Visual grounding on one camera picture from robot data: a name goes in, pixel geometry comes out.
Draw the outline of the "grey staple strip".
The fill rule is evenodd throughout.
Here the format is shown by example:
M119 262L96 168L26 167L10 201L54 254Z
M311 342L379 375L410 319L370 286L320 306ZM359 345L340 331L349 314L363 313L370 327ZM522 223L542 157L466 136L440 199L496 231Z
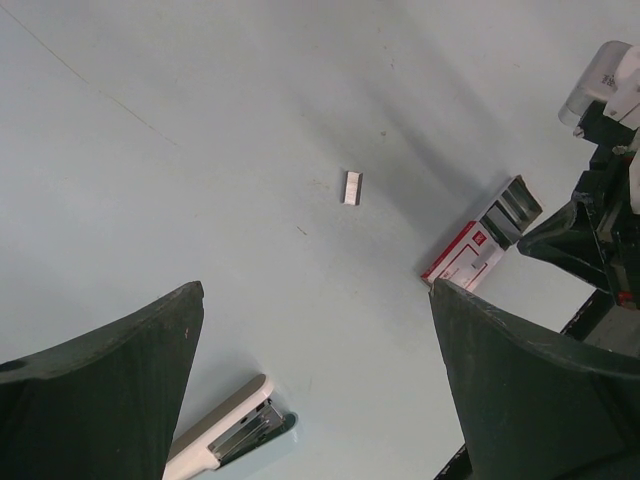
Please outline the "grey staple strip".
M359 206L361 203L363 173L347 171L345 174L342 202L348 206Z

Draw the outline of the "red white staple box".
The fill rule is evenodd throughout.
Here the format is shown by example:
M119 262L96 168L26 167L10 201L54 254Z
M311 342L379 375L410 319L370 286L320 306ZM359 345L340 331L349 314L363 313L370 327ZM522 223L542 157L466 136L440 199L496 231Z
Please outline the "red white staple box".
M523 177L512 177L486 208L466 223L421 280L429 288L443 279L474 291L542 212Z

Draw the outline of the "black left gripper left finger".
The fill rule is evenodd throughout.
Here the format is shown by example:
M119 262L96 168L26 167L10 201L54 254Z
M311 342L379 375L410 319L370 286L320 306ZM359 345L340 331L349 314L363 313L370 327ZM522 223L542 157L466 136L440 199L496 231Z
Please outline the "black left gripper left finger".
M4 479L162 477L204 319L200 282L1 365Z

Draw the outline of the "light blue white stapler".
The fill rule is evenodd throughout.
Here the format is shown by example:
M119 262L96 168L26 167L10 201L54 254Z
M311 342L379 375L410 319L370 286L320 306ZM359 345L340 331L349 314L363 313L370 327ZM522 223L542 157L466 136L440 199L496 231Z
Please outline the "light blue white stapler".
M291 453L299 417L258 374L176 439L165 479L247 479Z

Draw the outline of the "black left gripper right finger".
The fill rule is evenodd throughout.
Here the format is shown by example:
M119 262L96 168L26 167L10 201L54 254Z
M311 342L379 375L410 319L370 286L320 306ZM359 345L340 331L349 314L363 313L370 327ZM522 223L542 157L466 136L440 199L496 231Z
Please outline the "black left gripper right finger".
M431 308L473 478L638 478L638 359L446 280Z

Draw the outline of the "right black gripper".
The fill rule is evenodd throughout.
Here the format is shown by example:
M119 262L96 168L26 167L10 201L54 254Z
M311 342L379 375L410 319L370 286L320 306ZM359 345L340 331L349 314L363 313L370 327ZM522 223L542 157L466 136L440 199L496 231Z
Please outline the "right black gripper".
M549 263L610 294L617 305L639 308L639 216L631 208L630 167L637 132L593 102L579 120L580 138L596 146L589 169L570 200L525 234L520 254Z

